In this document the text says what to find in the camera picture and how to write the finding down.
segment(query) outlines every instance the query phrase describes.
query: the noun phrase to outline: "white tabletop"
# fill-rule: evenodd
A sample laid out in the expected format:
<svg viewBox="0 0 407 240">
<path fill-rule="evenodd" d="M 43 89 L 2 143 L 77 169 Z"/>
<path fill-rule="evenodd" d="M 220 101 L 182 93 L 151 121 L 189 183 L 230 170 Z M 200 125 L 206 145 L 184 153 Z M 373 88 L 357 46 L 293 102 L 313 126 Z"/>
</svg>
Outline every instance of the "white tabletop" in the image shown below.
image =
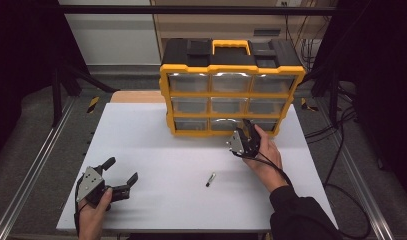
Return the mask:
<svg viewBox="0 0 407 240">
<path fill-rule="evenodd" d="M 87 166 L 108 158 L 116 163 L 103 178 L 124 185 L 138 182 L 131 198 L 112 203 L 104 229 L 119 232 L 266 232 L 273 208 L 269 192 L 238 157 L 225 137 L 174 137 L 164 103 L 108 103 L 77 179 Z M 293 105 L 275 142 L 284 171 L 299 196 L 312 196 L 337 226 Z M 206 182 L 216 173 L 210 187 Z M 75 231 L 74 189 L 57 229 Z"/>
</svg>

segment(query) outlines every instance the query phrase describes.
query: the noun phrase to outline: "black sleeve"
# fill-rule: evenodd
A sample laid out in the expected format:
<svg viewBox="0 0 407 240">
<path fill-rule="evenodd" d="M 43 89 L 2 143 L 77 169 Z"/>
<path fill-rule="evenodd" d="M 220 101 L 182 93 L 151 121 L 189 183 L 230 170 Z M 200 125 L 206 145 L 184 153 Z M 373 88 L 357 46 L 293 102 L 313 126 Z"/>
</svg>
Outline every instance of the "black sleeve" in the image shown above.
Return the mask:
<svg viewBox="0 0 407 240">
<path fill-rule="evenodd" d="M 284 186 L 274 190 L 269 199 L 275 210 L 271 215 L 274 240 L 343 239 L 312 197 L 298 197 L 292 187 Z"/>
</svg>

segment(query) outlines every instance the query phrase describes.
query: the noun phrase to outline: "marker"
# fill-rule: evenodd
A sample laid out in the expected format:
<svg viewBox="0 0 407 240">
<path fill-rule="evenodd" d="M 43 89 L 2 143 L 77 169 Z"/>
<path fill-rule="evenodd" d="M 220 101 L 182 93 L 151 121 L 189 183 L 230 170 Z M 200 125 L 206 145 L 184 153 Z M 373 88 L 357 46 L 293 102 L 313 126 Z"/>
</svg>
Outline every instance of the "marker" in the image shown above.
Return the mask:
<svg viewBox="0 0 407 240">
<path fill-rule="evenodd" d="M 207 180 L 206 187 L 209 187 L 210 184 L 212 183 L 213 179 L 216 177 L 216 173 L 212 173 L 210 176 L 209 180 Z"/>
</svg>

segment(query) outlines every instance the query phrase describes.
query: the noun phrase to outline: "human hand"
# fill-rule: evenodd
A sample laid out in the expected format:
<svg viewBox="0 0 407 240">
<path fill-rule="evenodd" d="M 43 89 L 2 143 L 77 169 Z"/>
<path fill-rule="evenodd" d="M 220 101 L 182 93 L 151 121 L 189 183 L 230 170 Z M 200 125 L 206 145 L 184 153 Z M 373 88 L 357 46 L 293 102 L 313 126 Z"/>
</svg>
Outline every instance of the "human hand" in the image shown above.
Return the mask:
<svg viewBox="0 0 407 240">
<path fill-rule="evenodd" d="M 102 225 L 106 208 L 112 200 L 112 188 L 106 190 L 100 199 L 100 203 L 96 208 L 87 204 L 87 200 L 83 199 L 79 203 L 79 239 L 80 240 L 95 240 L 101 238 Z"/>
<path fill-rule="evenodd" d="M 281 154 L 275 143 L 269 139 L 269 135 L 262 128 L 255 125 L 255 129 L 260 136 L 259 153 L 261 153 L 258 154 L 256 158 L 265 161 L 269 159 L 278 168 L 282 169 Z M 243 158 L 243 161 L 256 173 L 269 192 L 281 186 L 288 185 L 282 175 L 273 167 L 251 159 Z"/>
</svg>

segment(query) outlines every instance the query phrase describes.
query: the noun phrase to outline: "cabinet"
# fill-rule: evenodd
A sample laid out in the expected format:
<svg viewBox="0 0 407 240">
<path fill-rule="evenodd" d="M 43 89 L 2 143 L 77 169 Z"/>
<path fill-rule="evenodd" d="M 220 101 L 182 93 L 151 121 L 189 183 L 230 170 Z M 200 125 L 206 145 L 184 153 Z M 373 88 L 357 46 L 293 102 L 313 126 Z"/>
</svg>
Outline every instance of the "cabinet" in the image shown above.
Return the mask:
<svg viewBox="0 0 407 240">
<path fill-rule="evenodd" d="M 305 71 L 290 41 L 170 39 L 160 70 L 179 136 L 231 135 L 243 119 L 279 132 Z"/>
</svg>

